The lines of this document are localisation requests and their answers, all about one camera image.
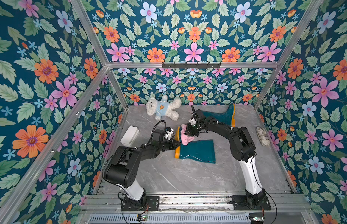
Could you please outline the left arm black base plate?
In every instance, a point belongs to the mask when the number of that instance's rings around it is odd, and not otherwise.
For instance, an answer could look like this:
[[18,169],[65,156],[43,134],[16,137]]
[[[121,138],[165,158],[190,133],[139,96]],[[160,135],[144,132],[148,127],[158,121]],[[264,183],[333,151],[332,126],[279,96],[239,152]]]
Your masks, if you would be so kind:
[[158,211],[160,204],[159,196],[143,196],[139,201],[135,201],[125,196],[121,200],[122,211]]

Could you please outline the teal rubber boot orange sole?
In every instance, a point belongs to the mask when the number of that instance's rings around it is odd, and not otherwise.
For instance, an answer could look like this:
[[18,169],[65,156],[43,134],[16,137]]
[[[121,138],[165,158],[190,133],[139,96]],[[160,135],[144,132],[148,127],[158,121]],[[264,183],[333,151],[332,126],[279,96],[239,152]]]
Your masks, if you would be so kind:
[[178,127],[174,138],[181,143],[181,145],[174,153],[174,157],[176,159],[191,159],[204,163],[216,163],[213,140],[194,140],[193,142],[190,142],[187,146],[185,146],[181,142],[180,129],[181,126]]

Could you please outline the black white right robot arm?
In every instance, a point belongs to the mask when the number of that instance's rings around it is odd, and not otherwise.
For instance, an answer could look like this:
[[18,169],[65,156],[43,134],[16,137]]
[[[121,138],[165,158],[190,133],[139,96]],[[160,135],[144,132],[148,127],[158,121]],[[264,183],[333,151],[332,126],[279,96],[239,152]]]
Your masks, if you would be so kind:
[[248,196],[263,194],[255,165],[256,146],[245,127],[236,127],[234,106],[224,113],[195,110],[192,106],[192,118],[189,120],[185,134],[198,137],[201,133],[214,132],[229,142],[232,156],[240,162],[245,180],[245,191]]

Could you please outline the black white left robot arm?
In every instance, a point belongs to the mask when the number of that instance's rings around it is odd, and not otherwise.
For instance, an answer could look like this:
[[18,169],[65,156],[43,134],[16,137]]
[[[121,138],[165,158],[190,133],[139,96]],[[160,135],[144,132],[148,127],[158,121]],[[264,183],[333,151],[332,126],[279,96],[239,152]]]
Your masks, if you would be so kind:
[[152,131],[149,141],[140,147],[120,146],[103,167],[102,178],[124,191],[127,199],[144,200],[146,190],[136,180],[140,163],[178,148],[180,142],[174,136],[174,130],[167,127]]

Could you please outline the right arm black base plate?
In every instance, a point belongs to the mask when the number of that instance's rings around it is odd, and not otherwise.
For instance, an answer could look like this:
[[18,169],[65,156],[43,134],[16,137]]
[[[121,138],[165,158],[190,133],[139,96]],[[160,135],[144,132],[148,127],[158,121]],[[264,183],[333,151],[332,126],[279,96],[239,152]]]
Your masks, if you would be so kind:
[[268,197],[264,197],[260,201],[255,201],[253,198],[247,196],[232,196],[230,204],[233,205],[234,210],[237,211],[271,211],[271,204]]

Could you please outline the pink microfiber cloth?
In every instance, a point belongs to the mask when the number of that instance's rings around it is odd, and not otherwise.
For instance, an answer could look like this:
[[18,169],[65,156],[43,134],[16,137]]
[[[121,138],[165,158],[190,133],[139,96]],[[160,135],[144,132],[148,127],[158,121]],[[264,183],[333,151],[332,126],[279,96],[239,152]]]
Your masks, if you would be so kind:
[[187,146],[190,142],[193,142],[195,137],[185,134],[187,130],[187,125],[182,124],[180,129],[180,138],[183,145]]

